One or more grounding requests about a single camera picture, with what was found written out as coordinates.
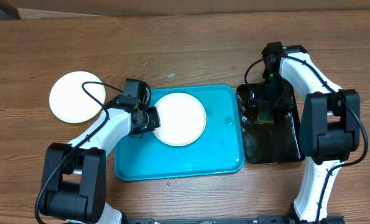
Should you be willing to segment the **yellow green sponge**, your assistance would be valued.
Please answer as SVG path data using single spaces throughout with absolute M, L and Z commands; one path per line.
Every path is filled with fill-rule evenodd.
M 257 103 L 257 123 L 274 124 L 271 105 L 268 101 L 259 101 Z

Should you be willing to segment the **white plate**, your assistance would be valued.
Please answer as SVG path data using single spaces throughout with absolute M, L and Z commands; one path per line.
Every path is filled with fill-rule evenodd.
M 155 107 L 160 126 L 154 135 L 175 147 L 195 142 L 206 128 L 206 111 L 198 99 L 188 93 L 171 93 L 159 99 Z
M 106 99 L 101 80 L 85 71 L 70 72 L 59 78 L 49 95 L 52 113 L 66 123 L 82 123 L 96 116 Z

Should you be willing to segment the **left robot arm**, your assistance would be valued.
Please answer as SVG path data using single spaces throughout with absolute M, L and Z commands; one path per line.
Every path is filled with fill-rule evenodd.
M 106 202 L 106 158 L 125 136 L 159 128 L 150 86 L 126 79 L 124 88 L 101 106 L 100 117 L 66 144 L 46 150 L 35 219 L 49 216 L 67 223 L 122 223 L 124 215 Z

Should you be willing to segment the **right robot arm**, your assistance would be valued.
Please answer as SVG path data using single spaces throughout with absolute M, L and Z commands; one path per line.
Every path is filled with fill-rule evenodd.
M 268 43 L 260 61 L 264 81 L 246 83 L 246 108 L 256 122 L 274 124 L 274 117 L 293 106 L 295 91 L 304 101 L 298 148 L 306 157 L 305 171 L 286 223 L 344 223 L 341 217 L 329 217 L 326 206 L 337 173 L 352 165 L 350 153 L 360 141 L 368 148 L 358 92 L 324 76 L 301 45 Z

